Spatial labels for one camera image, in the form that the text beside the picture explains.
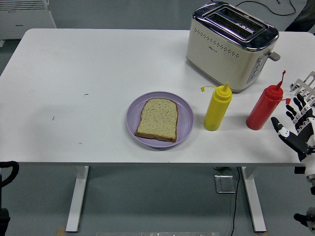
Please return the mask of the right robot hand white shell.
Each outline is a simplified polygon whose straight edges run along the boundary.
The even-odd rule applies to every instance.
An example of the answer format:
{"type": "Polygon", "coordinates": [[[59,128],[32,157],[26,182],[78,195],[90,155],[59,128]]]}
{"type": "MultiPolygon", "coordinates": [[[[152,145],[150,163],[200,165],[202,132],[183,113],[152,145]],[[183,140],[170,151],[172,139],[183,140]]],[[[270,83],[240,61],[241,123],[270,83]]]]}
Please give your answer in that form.
{"type": "Polygon", "coordinates": [[[286,115],[292,120],[296,132],[286,129],[276,117],[271,118],[278,137],[298,154],[299,161],[305,166],[308,181],[315,178],[315,110],[300,94],[293,99],[293,108],[286,105],[286,115]]]}

